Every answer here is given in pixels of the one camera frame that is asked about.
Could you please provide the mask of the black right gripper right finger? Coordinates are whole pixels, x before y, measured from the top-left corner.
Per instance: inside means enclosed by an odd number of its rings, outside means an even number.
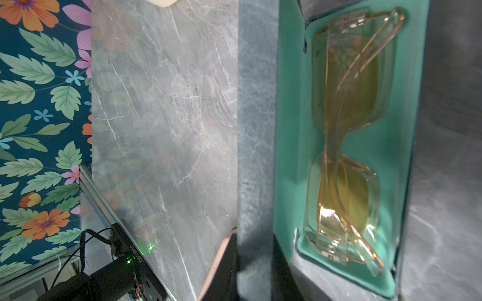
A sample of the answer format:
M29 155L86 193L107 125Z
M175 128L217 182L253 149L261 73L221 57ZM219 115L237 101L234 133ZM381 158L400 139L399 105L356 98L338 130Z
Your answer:
M304 301L281 246L273 235L272 256L272 300L274 301Z

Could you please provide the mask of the grey case with olive glasses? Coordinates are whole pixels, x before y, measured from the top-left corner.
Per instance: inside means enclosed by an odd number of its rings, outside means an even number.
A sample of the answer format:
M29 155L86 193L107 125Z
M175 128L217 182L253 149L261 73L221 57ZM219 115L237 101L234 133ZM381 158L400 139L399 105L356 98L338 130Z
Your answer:
M481 299L481 2L241 1L242 300Z

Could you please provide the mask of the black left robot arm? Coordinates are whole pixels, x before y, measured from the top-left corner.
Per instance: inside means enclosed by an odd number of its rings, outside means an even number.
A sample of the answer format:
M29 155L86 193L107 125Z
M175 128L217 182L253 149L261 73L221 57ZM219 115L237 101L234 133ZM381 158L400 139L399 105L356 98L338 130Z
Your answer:
M136 261L118 258L91 275L82 272L44 293L39 300L119 300L136 285Z

